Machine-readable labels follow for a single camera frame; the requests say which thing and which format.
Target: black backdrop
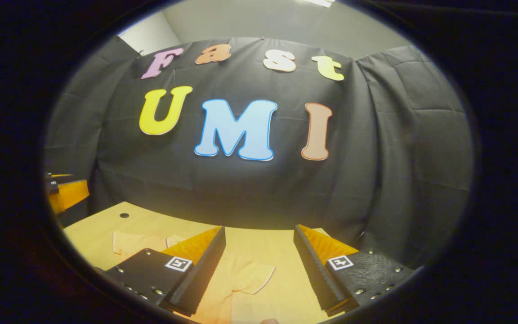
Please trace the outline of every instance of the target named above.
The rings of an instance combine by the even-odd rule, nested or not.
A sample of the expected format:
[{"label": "black backdrop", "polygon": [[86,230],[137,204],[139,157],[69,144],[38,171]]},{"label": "black backdrop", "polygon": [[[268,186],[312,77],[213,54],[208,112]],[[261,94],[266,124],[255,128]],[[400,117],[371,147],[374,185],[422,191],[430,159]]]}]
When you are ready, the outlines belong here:
[{"label": "black backdrop", "polygon": [[[54,109],[46,140],[46,170],[89,180],[89,213],[128,201],[226,226],[322,226],[350,244],[366,229],[374,245],[411,267],[434,256],[462,215],[472,178],[472,135],[460,98],[415,47],[354,61],[291,41],[197,41],[175,46],[183,53],[160,75],[142,80],[156,53],[137,58],[122,43],[111,40],[77,72]],[[232,46],[231,57],[195,64],[204,49],[224,43]],[[270,49],[292,52],[296,71],[263,66]],[[339,62],[345,80],[322,76],[314,56]],[[177,86],[193,92],[175,128],[143,133],[138,118],[145,94]],[[166,117],[171,99],[166,94],[160,100],[156,120]],[[214,157],[197,156],[201,105],[210,99],[227,100],[236,118],[253,100],[274,101],[274,158],[244,160],[221,149]],[[333,111],[323,161],[301,156],[309,130],[306,103]],[[218,137],[215,145],[220,147]],[[70,216],[64,225],[84,216]]]},{"label": "black backdrop", "polygon": [[[518,2],[380,5],[367,7],[406,21],[390,16],[466,90],[485,148],[484,173],[462,232],[415,282],[415,293],[378,304],[362,322],[518,321]],[[0,2],[0,322],[147,320],[142,310],[98,292],[93,273],[61,248],[65,242],[49,238],[55,227],[48,224],[49,210],[37,189],[36,162],[49,103],[85,52],[78,46],[124,27],[131,16],[121,20],[121,15],[136,14],[136,6],[128,0],[109,6],[57,1],[51,8]]]}]

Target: yellow letter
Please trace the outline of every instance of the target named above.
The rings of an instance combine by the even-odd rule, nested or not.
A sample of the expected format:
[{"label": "yellow letter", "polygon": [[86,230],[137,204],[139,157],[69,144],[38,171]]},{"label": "yellow letter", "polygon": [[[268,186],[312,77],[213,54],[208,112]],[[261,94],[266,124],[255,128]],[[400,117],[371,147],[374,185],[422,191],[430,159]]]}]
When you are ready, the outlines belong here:
[{"label": "yellow letter", "polygon": [[139,127],[147,135],[162,135],[173,129],[179,120],[181,114],[181,108],[183,108],[183,102],[187,94],[190,94],[193,88],[190,86],[178,86],[171,90],[171,106],[167,117],[162,121],[155,120],[155,112],[157,105],[166,91],[163,89],[152,90],[145,94],[145,104],[143,110],[139,116]]},{"label": "yellow letter", "polygon": [[341,68],[339,62],[334,62],[330,57],[312,57],[313,61],[317,62],[317,68],[319,73],[325,78],[329,78],[335,81],[341,81],[345,77],[341,73],[336,73],[335,68]]},{"label": "yellow letter", "polygon": [[325,160],[329,151],[325,148],[327,142],[327,121],[333,116],[329,107],[322,104],[308,103],[305,109],[309,112],[309,136],[307,146],[301,151],[301,156],[307,160]]},{"label": "yellow letter", "polygon": [[229,54],[230,49],[231,45],[229,44],[219,44],[207,47],[207,49],[204,49],[203,52],[201,52],[201,55],[199,55],[195,60],[195,64],[224,61],[231,57],[231,54]]},{"label": "yellow letter", "polygon": [[270,49],[265,52],[265,57],[267,58],[263,60],[263,65],[271,70],[293,72],[297,68],[297,65],[292,61],[292,59],[295,59],[293,53]]}]

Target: light blue letter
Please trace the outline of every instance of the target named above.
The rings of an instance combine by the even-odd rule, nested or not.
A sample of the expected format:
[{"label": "light blue letter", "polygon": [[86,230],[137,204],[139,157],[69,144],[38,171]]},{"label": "light blue letter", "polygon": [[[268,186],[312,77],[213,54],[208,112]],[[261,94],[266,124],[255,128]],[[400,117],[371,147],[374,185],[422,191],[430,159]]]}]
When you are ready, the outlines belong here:
[{"label": "light blue letter", "polygon": [[273,101],[252,101],[236,121],[227,101],[223,99],[207,100],[202,105],[205,109],[205,124],[201,143],[195,146],[195,154],[216,156],[219,148],[215,146],[215,132],[223,147],[223,153],[230,156],[237,143],[245,135],[245,143],[239,150],[239,156],[245,160],[269,161],[273,151],[269,148],[269,125],[271,115],[277,110]]}]

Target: table surface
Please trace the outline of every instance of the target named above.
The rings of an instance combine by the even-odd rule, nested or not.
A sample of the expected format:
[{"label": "table surface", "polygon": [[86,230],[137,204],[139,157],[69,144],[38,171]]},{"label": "table surface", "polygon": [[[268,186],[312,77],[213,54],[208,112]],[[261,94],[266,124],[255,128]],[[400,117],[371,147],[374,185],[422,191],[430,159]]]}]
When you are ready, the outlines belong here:
[{"label": "table surface", "polygon": [[[121,213],[129,217],[122,218]],[[64,229],[74,248],[91,265],[103,270],[123,262],[113,253],[113,232],[154,234],[161,238],[173,234],[189,238],[220,224],[204,224],[148,211],[122,202],[91,215]],[[255,295],[234,293],[232,322],[259,324],[267,318],[280,323],[319,323],[329,318],[319,307],[299,253],[293,243],[293,229],[265,230],[225,228],[225,252],[275,266],[269,283]]]}]

